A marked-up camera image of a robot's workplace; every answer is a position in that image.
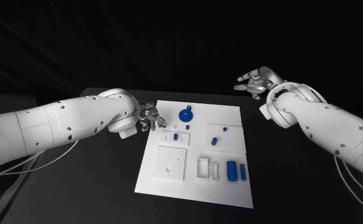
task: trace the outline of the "white platform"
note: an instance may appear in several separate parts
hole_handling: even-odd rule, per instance
[[[192,119],[190,122],[184,123],[178,120],[178,112],[179,110],[185,109],[187,105],[191,106]],[[156,128],[155,131],[149,132],[148,134],[143,158],[138,174],[138,182],[133,191],[136,193],[253,208],[246,154],[207,151],[204,141],[204,129],[207,124],[226,125],[227,127],[241,127],[239,107],[158,101],[156,110],[168,125],[165,129]],[[165,179],[155,177],[154,175],[154,169],[158,165],[158,147],[172,147],[169,144],[162,145],[162,143],[159,142],[161,131],[190,134],[188,146],[174,146],[177,149],[185,150],[184,180]],[[239,136],[237,140],[244,148],[243,135]],[[207,179],[197,178],[198,158],[207,158]],[[234,161],[237,165],[236,182],[228,182],[226,179],[227,161]],[[217,164],[217,181],[213,181],[211,179],[211,163]],[[246,181],[240,180],[239,164],[244,165]]]

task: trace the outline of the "blue block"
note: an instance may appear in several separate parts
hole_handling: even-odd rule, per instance
[[[211,140],[211,145],[215,145],[215,143],[217,143],[217,138],[215,138],[215,137],[213,137],[213,140]]]
[[[240,167],[240,179],[241,179],[241,180],[246,180],[244,165],[243,165],[243,164],[240,164],[240,165],[239,165],[239,167]]]
[[[227,180],[231,182],[236,182],[237,177],[236,177],[236,162],[234,161],[226,162],[226,171],[227,171]]]

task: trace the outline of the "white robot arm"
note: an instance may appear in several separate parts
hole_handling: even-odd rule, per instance
[[[303,84],[286,82],[267,67],[260,67],[237,78],[249,79],[236,85],[251,97],[269,90],[260,112],[266,119],[287,128],[293,124],[331,154],[363,172],[363,119],[336,106],[326,104],[315,90]]]
[[[28,110],[0,114],[0,165],[25,155],[93,136],[105,127],[120,138],[165,127],[151,103],[141,104],[123,89],[57,101]]]

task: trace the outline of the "blue piece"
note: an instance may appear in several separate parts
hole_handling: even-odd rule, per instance
[[[243,164],[240,164],[240,165],[239,165],[239,167],[240,167],[240,179],[241,179],[241,180],[246,180],[244,165],[243,165]]]
[[[187,109],[181,110],[178,113],[178,119],[187,123],[192,119],[191,106],[187,105]]]
[[[227,180],[231,182],[236,182],[237,177],[236,177],[236,162],[234,161],[226,162],[226,171],[227,171]]]
[[[211,145],[215,145],[215,143],[217,143],[217,138],[215,138],[215,137],[213,137],[213,140],[211,140]]]

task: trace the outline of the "black table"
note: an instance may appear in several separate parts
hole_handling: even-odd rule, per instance
[[[80,96],[106,89],[86,89]],[[148,132],[120,139],[106,129],[31,172],[2,223],[358,223],[363,207],[348,193],[332,156],[299,126],[264,120],[250,97],[128,90],[141,101],[240,107],[254,209],[133,193]],[[47,150],[38,166],[70,145]]]

